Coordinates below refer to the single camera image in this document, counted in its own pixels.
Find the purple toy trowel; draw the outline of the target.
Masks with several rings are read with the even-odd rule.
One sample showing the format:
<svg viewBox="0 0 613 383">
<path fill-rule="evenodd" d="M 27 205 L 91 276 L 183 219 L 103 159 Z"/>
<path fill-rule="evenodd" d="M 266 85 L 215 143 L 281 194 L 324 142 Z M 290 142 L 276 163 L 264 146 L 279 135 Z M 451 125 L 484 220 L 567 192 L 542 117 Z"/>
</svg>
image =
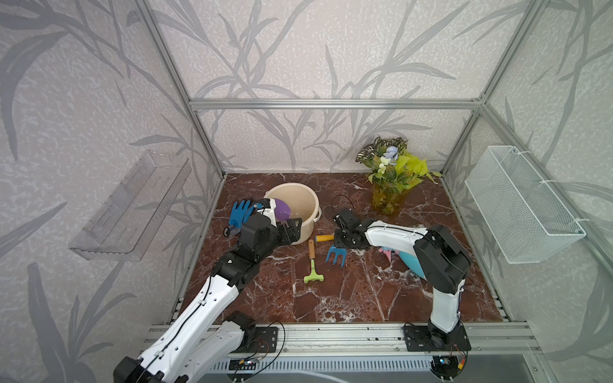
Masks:
<svg viewBox="0 0 613 383">
<path fill-rule="evenodd" d="M 281 199 L 275 199 L 275 217 L 277 222 L 284 222 L 291 218 L 291 208 Z"/>
</svg>

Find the blue toy hand fork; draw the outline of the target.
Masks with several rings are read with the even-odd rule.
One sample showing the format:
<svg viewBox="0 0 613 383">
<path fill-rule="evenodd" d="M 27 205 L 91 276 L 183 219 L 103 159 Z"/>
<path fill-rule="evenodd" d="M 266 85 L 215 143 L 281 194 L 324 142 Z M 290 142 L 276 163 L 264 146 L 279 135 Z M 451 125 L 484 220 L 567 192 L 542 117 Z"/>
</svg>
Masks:
<svg viewBox="0 0 613 383">
<path fill-rule="evenodd" d="M 326 262 L 332 261 L 333 265 L 344 267 L 346 265 L 347 250 L 345 248 L 331 246 L 327 252 Z"/>
</svg>

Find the yellow toy shovel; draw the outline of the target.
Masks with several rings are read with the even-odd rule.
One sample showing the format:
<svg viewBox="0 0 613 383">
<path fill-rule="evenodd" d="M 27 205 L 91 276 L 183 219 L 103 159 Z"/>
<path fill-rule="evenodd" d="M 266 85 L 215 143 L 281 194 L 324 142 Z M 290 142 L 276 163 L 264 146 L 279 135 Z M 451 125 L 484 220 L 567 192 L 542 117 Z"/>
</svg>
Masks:
<svg viewBox="0 0 613 383">
<path fill-rule="evenodd" d="M 315 237 L 316 242 L 327 242 L 335 239 L 334 235 L 318 235 Z"/>
</svg>

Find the green wooden-handled toy rake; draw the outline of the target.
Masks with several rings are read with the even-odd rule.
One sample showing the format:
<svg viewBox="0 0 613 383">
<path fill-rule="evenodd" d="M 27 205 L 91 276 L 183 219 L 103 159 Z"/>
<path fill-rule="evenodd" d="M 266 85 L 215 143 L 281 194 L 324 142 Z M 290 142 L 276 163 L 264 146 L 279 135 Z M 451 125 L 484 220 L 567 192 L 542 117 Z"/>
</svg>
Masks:
<svg viewBox="0 0 613 383">
<path fill-rule="evenodd" d="M 316 267 L 315 267 L 316 254 L 315 254 L 315 248 L 314 248 L 314 239 L 308 240 L 308 250 L 309 250 L 309 260 L 310 260 L 311 271 L 310 271 L 310 274 L 306 275 L 303 278 L 303 282 L 305 284 L 309 282 L 323 282 L 324 276 L 322 274 L 318 274 L 316 271 Z"/>
</svg>

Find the teal pink spray bottle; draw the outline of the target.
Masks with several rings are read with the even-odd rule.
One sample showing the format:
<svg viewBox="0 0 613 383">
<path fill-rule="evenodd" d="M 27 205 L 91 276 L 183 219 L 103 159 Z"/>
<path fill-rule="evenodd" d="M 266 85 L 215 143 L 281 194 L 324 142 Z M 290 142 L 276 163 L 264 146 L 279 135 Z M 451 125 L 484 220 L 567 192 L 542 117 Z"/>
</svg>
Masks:
<svg viewBox="0 0 613 383">
<path fill-rule="evenodd" d="M 426 280 L 425 273 L 419 263 L 418 258 L 415 255 L 411 255 L 407 252 L 399 252 L 397 250 L 391 249 L 389 247 L 380 247 L 378 252 L 385 255 L 390 263 L 392 263 L 393 257 L 397 256 L 402 260 L 403 263 L 417 276 L 421 279 Z"/>
</svg>

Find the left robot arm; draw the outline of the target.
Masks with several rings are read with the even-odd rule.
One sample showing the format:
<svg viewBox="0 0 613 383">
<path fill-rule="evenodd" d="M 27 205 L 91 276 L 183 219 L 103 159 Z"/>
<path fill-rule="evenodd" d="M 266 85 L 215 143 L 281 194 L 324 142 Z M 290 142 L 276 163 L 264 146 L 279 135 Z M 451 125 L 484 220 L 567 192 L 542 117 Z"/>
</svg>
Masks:
<svg viewBox="0 0 613 383">
<path fill-rule="evenodd" d="M 219 360 L 247 346 L 252 319 L 233 314 L 212 334 L 207 332 L 260 271 L 260 264 L 278 247 L 301 236 L 302 221 L 277 222 L 259 212 L 243 224 L 236 245 L 212 268 L 188 308 L 139 358 L 125 357 L 113 371 L 116 382 L 197 382 Z"/>
</svg>

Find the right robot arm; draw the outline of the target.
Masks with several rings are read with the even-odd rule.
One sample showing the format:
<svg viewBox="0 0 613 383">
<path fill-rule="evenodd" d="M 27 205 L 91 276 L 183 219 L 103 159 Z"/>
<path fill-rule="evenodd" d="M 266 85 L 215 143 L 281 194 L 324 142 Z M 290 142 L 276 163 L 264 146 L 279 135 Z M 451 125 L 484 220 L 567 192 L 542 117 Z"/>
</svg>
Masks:
<svg viewBox="0 0 613 383">
<path fill-rule="evenodd" d="M 429 325 L 450 334 L 459 325 L 459 304 L 472 261 L 450 229 L 436 224 L 430 228 L 407 228 L 381 220 L 360 220 L 350 209 L 337 213 L 335 246 L 366 250 L 381 247 L 407 255 L 407 266 L 431 285 L 433 308 Z"/>
</svg>

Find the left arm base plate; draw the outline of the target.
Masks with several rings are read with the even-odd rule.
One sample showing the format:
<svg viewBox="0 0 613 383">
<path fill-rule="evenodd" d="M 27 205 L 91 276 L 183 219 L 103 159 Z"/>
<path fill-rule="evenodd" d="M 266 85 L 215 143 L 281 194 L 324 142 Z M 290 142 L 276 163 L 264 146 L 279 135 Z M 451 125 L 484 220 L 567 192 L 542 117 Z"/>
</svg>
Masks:
<svg viewBox="0 0 613 383">
<path fill-rule="evenodd" d="M 232 354 L 266 354 L 277 351 L 279 345 L 279 327 L 255 327 L 249 330 L 240 348 Z"/>
</svg>

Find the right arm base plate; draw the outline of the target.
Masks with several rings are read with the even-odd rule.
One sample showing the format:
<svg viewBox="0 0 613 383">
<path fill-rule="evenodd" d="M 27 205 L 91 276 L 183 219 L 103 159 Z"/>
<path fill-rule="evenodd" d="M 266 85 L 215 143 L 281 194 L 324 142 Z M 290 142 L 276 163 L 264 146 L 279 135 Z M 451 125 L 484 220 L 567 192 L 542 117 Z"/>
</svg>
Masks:
<svg viewBox="0 0 613 383">
<path fill-rule="evenodd" d="M 409 352 L 468 352 L 472 350 L 464 324 L 458 324 L 449 333 L 428 322 L 415 325 L 407 322 L 402 327 L 406 348 Z"/>
</svg>

